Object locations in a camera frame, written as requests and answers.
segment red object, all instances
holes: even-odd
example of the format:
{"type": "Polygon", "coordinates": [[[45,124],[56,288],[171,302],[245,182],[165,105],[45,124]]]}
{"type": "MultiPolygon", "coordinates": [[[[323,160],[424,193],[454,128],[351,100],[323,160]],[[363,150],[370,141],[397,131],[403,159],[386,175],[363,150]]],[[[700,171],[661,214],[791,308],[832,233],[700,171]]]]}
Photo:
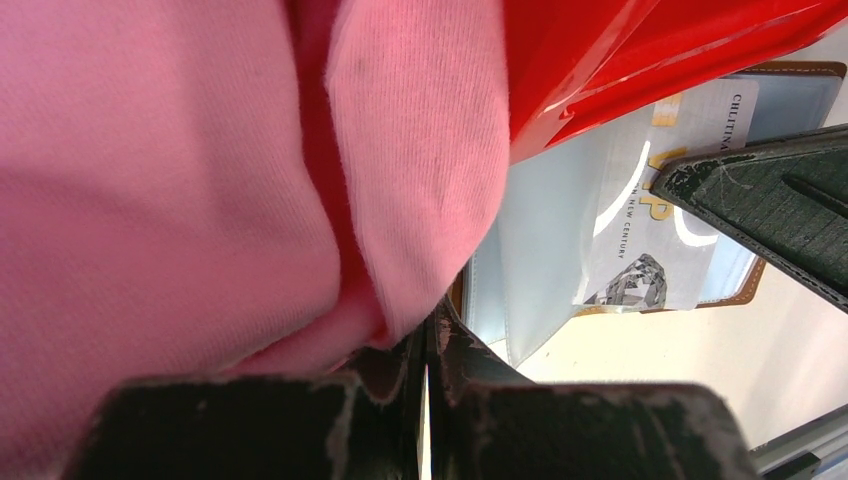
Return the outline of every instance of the red object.
{"type": "Polygon", "coordinates": [[[807,46],[845,19],[848,1],[504,0],[504,9],[516,163],[807,46]]]}

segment folded pink towel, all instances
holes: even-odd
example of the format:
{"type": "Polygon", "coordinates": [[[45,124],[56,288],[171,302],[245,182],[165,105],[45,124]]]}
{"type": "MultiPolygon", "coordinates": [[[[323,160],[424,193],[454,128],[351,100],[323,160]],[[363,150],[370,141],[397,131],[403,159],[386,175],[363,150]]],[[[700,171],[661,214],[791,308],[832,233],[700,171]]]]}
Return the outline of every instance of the folded pink towel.
{"type": "Polygon", "coordinates": [[[317,371],[444,293],[504,188],[500,2],[337,2],[0,3],[0,476],[124,379],[317,371]]]}

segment red plastic container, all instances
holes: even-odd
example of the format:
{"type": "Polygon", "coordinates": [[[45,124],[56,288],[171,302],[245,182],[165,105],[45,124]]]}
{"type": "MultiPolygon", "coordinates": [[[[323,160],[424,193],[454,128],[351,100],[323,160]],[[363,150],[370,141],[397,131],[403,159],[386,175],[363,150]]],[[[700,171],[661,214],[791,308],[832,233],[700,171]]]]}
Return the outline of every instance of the red plastic container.
{"type": "Polygon", "coordinates": [[[807,46],[846,18],[848,0],[504,0],[504,9],[516,163],[807,46]]]}

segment pink fabric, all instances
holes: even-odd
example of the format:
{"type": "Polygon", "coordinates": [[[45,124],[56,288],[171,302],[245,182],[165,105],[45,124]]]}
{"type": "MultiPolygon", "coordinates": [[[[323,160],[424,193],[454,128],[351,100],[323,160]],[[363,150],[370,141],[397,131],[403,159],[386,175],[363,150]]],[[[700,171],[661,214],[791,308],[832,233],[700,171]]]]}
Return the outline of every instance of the pink fabric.
{"type": "Polygon", "coordinates": [[[388,346],[482,238],[500,2],[307,4],[0,1],[0,476],[126,378],[388,346]]]}

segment pink cloth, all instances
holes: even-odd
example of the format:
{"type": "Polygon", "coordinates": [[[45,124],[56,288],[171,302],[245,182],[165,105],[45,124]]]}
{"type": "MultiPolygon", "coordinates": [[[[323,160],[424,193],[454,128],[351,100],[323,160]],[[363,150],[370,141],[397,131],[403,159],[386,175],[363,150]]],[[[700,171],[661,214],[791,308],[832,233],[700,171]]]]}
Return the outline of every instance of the pink cloth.
{"type": "Polygon", "coordinates": [[[126,378],[390,345],[482,238],[500,2],[310,3],[0,2],[0,476],[126,378]]]}

